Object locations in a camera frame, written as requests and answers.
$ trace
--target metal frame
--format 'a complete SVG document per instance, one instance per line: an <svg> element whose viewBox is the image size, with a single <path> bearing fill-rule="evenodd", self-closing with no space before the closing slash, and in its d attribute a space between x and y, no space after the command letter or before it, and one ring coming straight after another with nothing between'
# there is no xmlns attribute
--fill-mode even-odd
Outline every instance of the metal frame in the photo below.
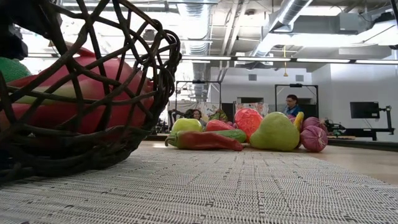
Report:
<svg viewBox="0 0 398 224"><path fill-rule="evenodd" d="M316 108L317 108L317 117L319 117L319 95L318 95L318 85L303 85L303 84L276 84L275 85L275 111L278 109L278 86L287 86L290 88L302 88L302 87L314 87L316 90L315 96L317 98Z"/></svg>
<svg viewBox="0 0 398 224"><path fill-rule="evenodd" d="M220 102L219 102L219 109L221 109L221 81L200 81L200 80L194 80L194 81L175 81L175 110L177 110L177 87L179 83L192 83L192 84L206 84L206 83L218 83L220 86L220 89L218 93L220 94Z"/></svg>

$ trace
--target woven basket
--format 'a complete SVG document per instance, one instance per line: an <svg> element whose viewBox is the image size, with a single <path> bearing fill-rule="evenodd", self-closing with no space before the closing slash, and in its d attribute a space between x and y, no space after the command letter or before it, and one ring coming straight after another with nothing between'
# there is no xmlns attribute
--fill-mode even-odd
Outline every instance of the woven basket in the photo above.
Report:
<svg viewBox="0 0 398 224"><path fill-rule="evenodd" d="M0 184L10 180L21 179L32 175L56 177L70 175L89 169L104 169L125 160L130 153L137 149L141 141L151 133L151 129L158 122L161 112L174 92L174 73L181 59L180 41L178 36L169 30L163 30L159 21L152 20L140 9L127 0L113 0L114 10L118 21L113 22L100 17L100 12L109 3L109 0L100 0L93 13L89 14L83 0L77 0L82 13L75 14L60 6L49 3L49 1L31 1L33 9L40 17L43 27L46 27L45 37L50 39L60 53L60 58L48 69L38 75L32 82L17 88L7 85L0 75L0 113L9 121L9 126L0 130ZM121 8L127 8L128 14L125 18ZM82 27L76 42L68 48L58 25L58 13L74 19L83 19L85 26ZM137 14L144 19L143 25L137 31L131 30L131 13ZM98 41L96 40L93 23L103 23L123 31L125 41L119 43L119 50L101 57ZM157 31L151 47L141 37L147 26ZM81 46L90 36L96 54L96 60L86 66L81 66L73 56L81 49ZM160 42L167 42L168 46L160 48ZM145 55L138 55L135 43L139 41L146 49ZM121 83L118 78L107 78L103 63L112 58L119 57L120 64L124 63L126 52L131 51L135 57L132 72L126 81ZM169 53L169 59L162 62L160 53ZM55 74L62 66L66 65L69 74L59 79L44 93L32 91L49 77ZM90 72L92 68L98 67L100 75ZM153 73L153 90L140 94L146 81L148 68ZM129 82L136 73L141 70L142 78L135 93L128 88ZM103 83L104 97L102 99L86 99L81 94L78 76L87 76ZM66 97L52 94L66 82L72 82L76 97ZM126 93L126 100L114 100L121 93ZM36 97L30 108L21 116L17 117L13 107L16 101L23 96ZM153 97L153 104L149 108L144 107L141 101ZM37 108L44 100L53 100L56 103L72 104L77 108L77 113L62 124L52 128L43 128L30 125L30 119L37 112ZM128 113L128 122L125 125L109 127L108 122L115 105L131 105ZM88 134L80 134L77 129L85 120L85 116L96 108L105 107L100 115L95 131ZM139 127L130 126L134 120L134 111L142 110L145 113L145 121Z"/></svg>

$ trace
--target mat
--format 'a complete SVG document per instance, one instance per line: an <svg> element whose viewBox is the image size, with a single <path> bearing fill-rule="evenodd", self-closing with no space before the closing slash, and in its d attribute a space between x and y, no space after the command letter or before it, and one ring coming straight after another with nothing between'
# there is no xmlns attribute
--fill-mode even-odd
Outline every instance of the mat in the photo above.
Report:
<svg viewBox="0 0 398 224"><path fill-rule="evenodd" d="M302 153L143 147L2 187L0 223L398 223L398 186Z"/></svg>

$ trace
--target ceiling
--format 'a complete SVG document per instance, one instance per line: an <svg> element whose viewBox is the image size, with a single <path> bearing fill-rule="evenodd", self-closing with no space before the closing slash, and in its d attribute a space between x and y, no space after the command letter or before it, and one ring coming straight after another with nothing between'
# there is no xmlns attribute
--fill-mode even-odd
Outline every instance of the ceiling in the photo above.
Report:
<svg viewBox="0 0 398 224"><path fill-rule="evenodd" d="M281 0L263 0L263 1L248 1L248 0L207 0L207 2L214 2L209 5L210 15L208 23L208 35L202 40L193 40L195 34L200 35L203 30L193 23L193 21L186 20L182 13L178 10L179 7L176 2L204 2L201 0L171 0L171 1L131 1L139 6L147 15L153 19L159 20L164 29L174 31L180 36L182 40L183 54L189 52L189 46L198 43L209 43L209 48L205 52L206 55L235 55L247 54L253 51L264 37L264 26L267 24L267 19L270 18L273 12L280 9ZM93 10L98 3L97 1L85 1L88 10ZM74 0L63 0L63 7L79 12L80 9ZM235 16L231 15L232 10L236 4ZM389 1L378 0L357 0L357 1L342 1L342 0L327 0L317 1L313 0L311 4L300 11L300 16L337 16L343 12L347 7L352 7L350 13L358 12L374 12L378 9L385 9L389 7ZM112 21L118 21L111 5L101 13L102 17ZM62 16L62 31L65 40L73 42L77 38L78 32L83 26L84 22L76 19L71 19L67 16ZM138 30L144 21L133 15L132 30ZM226 38L227 43L224 42L228 27L231 26L229 37ZM120 30L111 28L104 24L96 23L95 31L100 42L101 51L106 54L119 49L124 42L124 36ZM397 35L398 32L395 27L390 35ZM55 49L49 47L48 40L23 30L24 42L29 47L29 53L32 57L52 57L48 54L54 54ZM88 40L84 47L92 49ZM273 46L269 51L274 57L323 57L323 58L384 58L391 54L388 45L374 45L368 44L365 47L337 47L337 46L317 46L317 45L297 45L296 42L284 42L286 44L279 44ZM140 44L136 45L140 54L145 54L146 51ZM178 80L192 80L202 79L202 77L195 76L195 70L192 69L192 62L185 62L179 70L176 79ZM219 67L218 62L209 63L210 67ZM309 63L290 63L287 67L294 68L311 68L319 65ZM285 63L274 62L270 67L274 70L285 67Z"/></svg>

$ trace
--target green pear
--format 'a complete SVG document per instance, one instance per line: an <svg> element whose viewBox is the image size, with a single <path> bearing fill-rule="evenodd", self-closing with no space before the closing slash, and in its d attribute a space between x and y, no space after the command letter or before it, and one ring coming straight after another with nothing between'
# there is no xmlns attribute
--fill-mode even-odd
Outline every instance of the green pear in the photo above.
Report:
<svg viewBox="0 0 398 224"><path fill-rule="evenodd" d="M269 113L250 137L252 147L293 151L300 141L300 132L283 113Z"/></svg>

